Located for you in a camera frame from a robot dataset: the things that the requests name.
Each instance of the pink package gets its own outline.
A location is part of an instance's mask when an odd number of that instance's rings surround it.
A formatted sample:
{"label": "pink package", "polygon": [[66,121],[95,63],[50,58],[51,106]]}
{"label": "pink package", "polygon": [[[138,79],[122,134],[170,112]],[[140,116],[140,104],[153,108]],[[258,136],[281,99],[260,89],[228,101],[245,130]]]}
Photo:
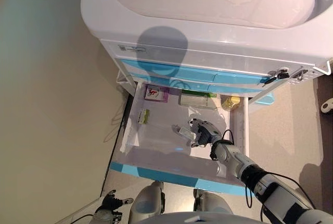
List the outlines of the pink package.
{"label": "pink package", "polygon": [[167,103],[169,88],[147,84],[145,100]]}

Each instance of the yellow bottle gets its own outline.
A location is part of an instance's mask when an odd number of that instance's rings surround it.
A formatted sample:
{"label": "yellow bottle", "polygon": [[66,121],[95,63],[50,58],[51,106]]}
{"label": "yellow bottle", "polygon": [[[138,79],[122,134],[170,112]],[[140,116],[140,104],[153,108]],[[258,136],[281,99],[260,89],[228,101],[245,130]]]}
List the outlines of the yellow bottle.
{"label": "yellow bottle", "polygon": [[223,103],[222,108],[226,111],[231,111],[238,107],[240,98],[238,96],[230,96]]}

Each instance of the white drawer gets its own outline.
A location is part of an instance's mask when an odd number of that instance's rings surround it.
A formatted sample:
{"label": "white drawer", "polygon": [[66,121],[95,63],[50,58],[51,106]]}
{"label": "white drawer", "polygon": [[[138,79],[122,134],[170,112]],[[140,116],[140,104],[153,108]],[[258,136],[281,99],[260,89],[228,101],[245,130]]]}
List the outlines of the white drawer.
{"label": "white drawer", "polygon": [[[167,103],[144,100],[146,85],[138,83],[124,137],[118,141],[111,169],[135,176],[243,195],[242,184],[209,157],[210,146],[191,148],[173,125],[188,126],[190,118],[212,122],[222,133],[230,128],[235,145],[248,150],[248,98],[241,98],[233,111],[200,109],[179,105],[181,90],[170,88]],[[141,109],[149,109],[146,125],[137,123]]]}

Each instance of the black electrical cable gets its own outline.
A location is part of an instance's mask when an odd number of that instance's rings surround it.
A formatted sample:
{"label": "black electrical cable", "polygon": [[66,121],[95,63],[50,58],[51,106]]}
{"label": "black electrical cable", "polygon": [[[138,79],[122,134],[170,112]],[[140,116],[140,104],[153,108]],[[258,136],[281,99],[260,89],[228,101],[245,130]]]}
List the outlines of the black electrical cable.
{"label": "black electrical cable", "polygon": [[297,181],[295,181],[294,179],[292,179],[292,178],[290,178],[288,176],[283,176],[283,175],[280,175],[278,173],[267,172],[267,174],[274,175],[274,176],[279,176],[279,177],[288,179],[288,180],[292,181],[293,183],[295,183],[300,188],[300,190],[303,192],[303,194],[306,196],[306,198],[308,198],[308,200],[311,203],[312,207],[314,209],[316,209],[316,206],[313,204],[312,200],[310,199],[310,197],[308,196],[308,194],[306,193],[306,191],[302,188],[302,186]]}
{"label": "black electrical cable", "polygon": [[235,142],[234,142],[234,135],[233,135],[233,133],[231,132],[230,129],[227,129],[227,130],[224,131],[224,133],[223,133],[223,135],[222,135],[222,140],[224,139],[224,135],[225,135],[225,133],[228,132],[228,131],[230,132],[230,137],[231,137],[231,140],[232,140],[232,142],[233,142],[233,145],[235,145]]}
{"label": "black electrical cable", "polygon": [[264,204],[262,204],[261,206],[261,210],[260,210],[260,221],[261,222],[264,222],[263,219],[262,219],[262,213],[264,212]]}
{"label": "black electrical cable", "polygon": [[250,204],[249,204],[249,199],[248,199],[248,187],[245,186],[245,198],[246,198],[246,204],[248,205],[248,208],[252,207],[252,192],[250,190]]}
{"label": "black electrical cable", "polygon": [[73,224],[73,223],[77,222],[78,220],[81,220],[82,218],[88,217],[88,216],[93,216],[93,215],[88,214],[88,215],[81,216],[79,219],[76,219],[75,221],[71,222],[70,224]]}

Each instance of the blue panel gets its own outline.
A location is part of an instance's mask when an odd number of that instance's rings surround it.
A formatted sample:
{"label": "blue panel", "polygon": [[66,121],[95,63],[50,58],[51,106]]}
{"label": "blue panel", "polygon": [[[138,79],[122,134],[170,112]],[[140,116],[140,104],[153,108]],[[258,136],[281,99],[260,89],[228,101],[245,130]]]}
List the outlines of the blue panel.
{"label": "blue panel", "polygon": [[194,188],[198,179],[188,176],[175,175],[173,173],[167,173],[146,168],[137,168],[140,177],[149,178],[156,181],[164,181],[179,185],[190,186]]}
{"label": "blue panel", "polygon": [[161,77],[149,77],[144,74],[130,73],[134,77],[142,78],[147,80],[147,82],[156,83],[164,86],[170,86],[186,90],[196,90],[196,91],[208,91],[208,84],[196,83],[196,82],[184,82],[174,79],[166,79]]}
{"label": "blue panel", "polygon": [[122,165],[119,163],[112,162],[110,169],[133,175],[137,177],[144,177],[151,180],[169,182],[184,186],[190,186],[191,188],[199,188],[203,190],[209,190],[219,193],[228,193],[234,195],[244,195],[244,188],[236,185],[229,185],[219,183],[215,181],[209,181],[204,179],[198,179],[189,176],[175,175],[173,173],[162,172],[147,168],[139,168],[131,165]]}
{"label": "blue panel", "polygon": [[263,98],[257,100],[255,103],[262,104],[262,105],[272,105],[275,102],[274,94],[270,93]]}
{"label": "blue panel", "polygon": [[259,84],[266,82],[268,79],[268,77],[254,76],[250,74],[218,71],[214,78],[214,83]]}
{"label": "blue panel", "polygon": [[214,82],[228,84],[259,84],[266,82],[269,78],[251,74],[232,73],[208,69],[183,67],[169,64],[156,64],[146,61],[122,59],[125,64],[147,71],[152,76],[158,74],[170,78],[179,78],[199,82]]}
{"label": "blue panel", "polygon": [[213,82],[216,71],[189,68],[168,64],[147,63],[145,61],[125,60],[122,62],[133,67],[146,70],[152,76],[158,74],[170,78],[179,78],[199,82]]}
{"label": "blue panel", "polygon": [[139,172],[138,172],[138,168],[131,166],[131,165],[123,165],[123,169],[121,170],[122,173],[128,173],[129,175],[134,175],[139,177]]}
{"label": "blue panel", "polygon": [[238,88],[238,87],[227,87],[227,86],[218,86],[210,85],[209,92],[215,93],[256,93],[261,92],[262,90],[248,89],[248,88]]}
{"label": "blue panel", "polygon": [[111,163],[110,169],[121,172],[123,170],[123,165],[120,163]]}
{"label": "blue panel", "polygon": [[204,179],[198,179],[196,188],[219,193],[221,192],[233,195],[245,195],[245,190],[242,186],[224,184]]}

